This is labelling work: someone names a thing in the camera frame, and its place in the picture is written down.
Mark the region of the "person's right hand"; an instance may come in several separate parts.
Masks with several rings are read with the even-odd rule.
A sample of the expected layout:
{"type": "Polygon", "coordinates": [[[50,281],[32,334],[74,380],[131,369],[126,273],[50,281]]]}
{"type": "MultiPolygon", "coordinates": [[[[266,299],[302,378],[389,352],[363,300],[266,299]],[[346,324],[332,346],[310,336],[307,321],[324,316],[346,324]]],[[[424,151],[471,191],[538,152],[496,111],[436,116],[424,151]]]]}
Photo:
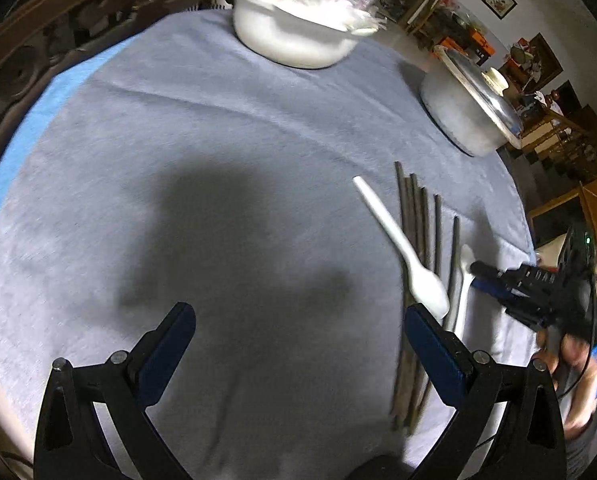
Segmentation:
{"type": "Polygon", "coordinates": [[[589,344],[576,336],[564,335],[558,352],[552,352],[548,345],[553,341],[547,330],[536,334],[538,352],[535,359],[544,361],[553,373],[560,360],[571,367],[581,380],[572,391],[570,411],[563,422],[564,437],[573,440],[583,434],[597,408],[597,360],[591,355],[589,344]]]}

